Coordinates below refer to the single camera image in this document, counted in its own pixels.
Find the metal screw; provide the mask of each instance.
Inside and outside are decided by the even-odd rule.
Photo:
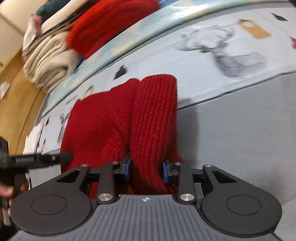
[[[109,193],[102,193],[98,196],[101,201],[110,201],[113,198],[112,194]]]
[[[183,201],[192,201],[194,199],[194,196],[190,193],[184,193],[180,196],[180,199]]]

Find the human hand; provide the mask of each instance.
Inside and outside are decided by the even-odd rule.
[[[21,193],[29,189],[29,182],[26,180],[22,183],[20,187]],[[9,199],[9,206],[11,206],[15,196],[15,188],[13,186],[6,186],[0,183],[0,197]],[[0,222],[3,221],[2,209],[0,210]]]

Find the gray ridged panel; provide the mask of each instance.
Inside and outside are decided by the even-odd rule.
[[[122,195],[113,204],[100,205],[81,227],[55,237],[18,232],[11,241],[275,241],[272,234],[237,238],[213,229],[192,205],[177,203],[171,195]]]

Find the bright red folded garment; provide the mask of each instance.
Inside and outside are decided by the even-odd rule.
[[[74,155],[66,170],[84,163],[100,167],[122,160],[130,151],[128,193],[175,194],[176,188],[162,180],[161,165],[165,158],[182,161],[177,155],[176,113],[176,79],[166,74],[146,77],[140,83],[130,79],[77,101],[61,145],[61,152]],[[94,186],[89,196],[95,194]]]
[[[100,0],[75,22],[68,35],[69,45],[87,59],[158,8],[157,0]]]

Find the stack of clothes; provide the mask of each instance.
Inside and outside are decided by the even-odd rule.
[[[73,153],[69,170],[82,163],[91,168],[132,158],[129,185],[116,187],[118,194],[175,194],[165,185],[162,161],[182,161],[177,154],[177,81],[172,75],[130,79],[110,91],[78,100],[69,117],[61,152]],[[96,185],[90,197],[96,195]]]
[[[158,0],[51,0],[28,22],[26,77],[50,93],[73,73],[81,55],[87,59],[158,8]]]

